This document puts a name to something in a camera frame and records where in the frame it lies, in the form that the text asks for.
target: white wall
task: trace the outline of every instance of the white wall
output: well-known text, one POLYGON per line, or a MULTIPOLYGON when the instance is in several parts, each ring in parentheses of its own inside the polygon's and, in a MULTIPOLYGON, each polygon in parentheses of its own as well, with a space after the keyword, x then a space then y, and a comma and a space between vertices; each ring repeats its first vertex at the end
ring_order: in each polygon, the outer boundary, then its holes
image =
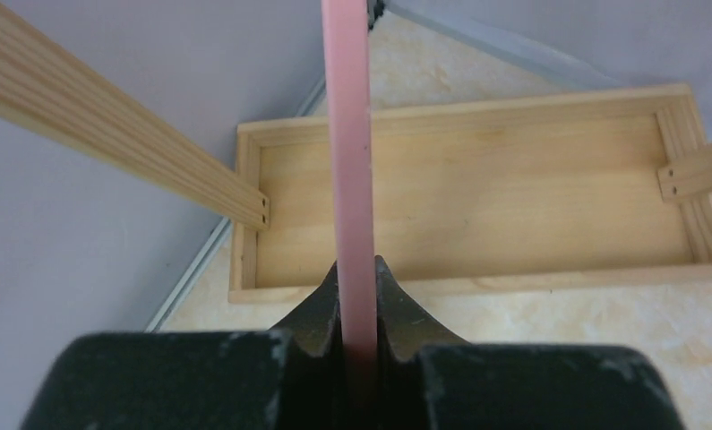
MULTIPOLYGON (((229 165, 323 73, 318 0, 3 1, 229 165)), ((0 119, 0 428, 74 337, 141 330, 218 221, 0 119)))
POLYGON ((689 82, 712 139, 712 0, 390 0, 388 8, 580 87, 689 82))

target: wooden box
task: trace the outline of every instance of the wooden box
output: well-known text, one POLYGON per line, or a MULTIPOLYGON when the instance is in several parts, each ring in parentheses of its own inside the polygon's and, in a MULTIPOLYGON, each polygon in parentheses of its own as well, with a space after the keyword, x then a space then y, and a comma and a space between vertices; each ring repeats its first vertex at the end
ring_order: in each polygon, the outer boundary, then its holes
MULTIPOLYGON (((660 181, 706 143, 687 85, 386 110, 372 133, 376 252, 412 294, 712 279, 712 193, 660 181)), ((237 145, 272 205, 235 225, 229 298, 302 299, 335 260, 327 118, 237 145)))

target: pink plastic rod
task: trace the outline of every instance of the pink plastic rod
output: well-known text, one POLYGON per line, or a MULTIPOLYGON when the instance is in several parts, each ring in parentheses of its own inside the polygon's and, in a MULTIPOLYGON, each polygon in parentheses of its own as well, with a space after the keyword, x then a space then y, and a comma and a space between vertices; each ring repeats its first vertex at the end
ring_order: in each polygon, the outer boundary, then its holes
POLYGON ((366 1, 322 0, 322 17, 346 381, 353 406, 364 408, 377 378, 366 1))

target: wood grain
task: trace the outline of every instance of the wood grain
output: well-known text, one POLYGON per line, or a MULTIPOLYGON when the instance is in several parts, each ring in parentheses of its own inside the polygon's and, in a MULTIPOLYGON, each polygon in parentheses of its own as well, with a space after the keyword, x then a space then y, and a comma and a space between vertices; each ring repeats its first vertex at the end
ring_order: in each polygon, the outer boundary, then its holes
POLYGON ((0 4, 0 117, 250 228, 261 192, 0 4))
MULTIPOLYGON (((372 133, 382 137, 407 133, 476 130, 560 121, 653 114, 680 96, 686 84, 638 89, 578 92, 520 99, 488 100, 440 106, 402 107, 372 113, 372 133)), ((328 142, 325 116, 288 118, 240 124, 261 146, 328 142)))
MULTIPOLYGON (((398 282, 413 297, 436 297, 500 294, 514 291, 556 291, 572 288, 653 286, 710 280, 712 280, 712 264, 688 264, 609 271, 568 271, 447 280, 398 279, 398 282)), ((315 286, 255 288, 231 291, 229 295, 231 301, 238 304, 297 303, 308 297, 315 288, 315 286)))
POLYGON ((673 160, 658 175, 668 202, 712 192, 712 144, 673 160))
MULTIPOLYGON (((236 172, 253 188, 261 175, 261 148, 248 134, 237 136, 236 172)), ((232 254, 229 267, 229 291, 255 288, 256 245, 258 232, 235 222, 232 227, 232 254)))
MULTIPOLYGON (((676 159, 683 154, 680 135, 677 132, 671 109, 665 107, 656 113, 656 120, 659 123, 659 132, 662 135, 665 152, 668 159, 676 159)), ((695 262, 711 262, 712 256, 708 250, 701 232, 701 226, 695 212, 693 202, 683 202, 680 204, 680 211, 685 222, 685 231, 691 243, 693 260, 695 262)))
MULTIPOLYGON (((692 262, 681 211, 659 193, 651 113, 402 127, 373 132, 376 251, 399 280, 692 262)), ((282 135, 259 142, 275 221, 258 235, 257 288, 318 285, 335 258, 328 145, 282 135)))

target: tile floor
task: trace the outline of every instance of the tile floor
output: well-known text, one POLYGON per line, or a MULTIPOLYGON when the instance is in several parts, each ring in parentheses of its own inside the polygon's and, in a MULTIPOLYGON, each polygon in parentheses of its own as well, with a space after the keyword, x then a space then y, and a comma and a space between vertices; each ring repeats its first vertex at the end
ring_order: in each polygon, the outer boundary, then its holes
MULTIPOLYGON (((375 109, 570 90, 391 13, 377 23, 370 45, 375 109)), ((316 111, 325 114, 325 106, 316 111)), ((228 245, 221 247, 164 331, 265 329, 296 305, 228 303, 228 245)), ((663 373, 687 426, 712 428, 712 282, 417 300, 451 330, 475 342, 637 348, 663 373)))

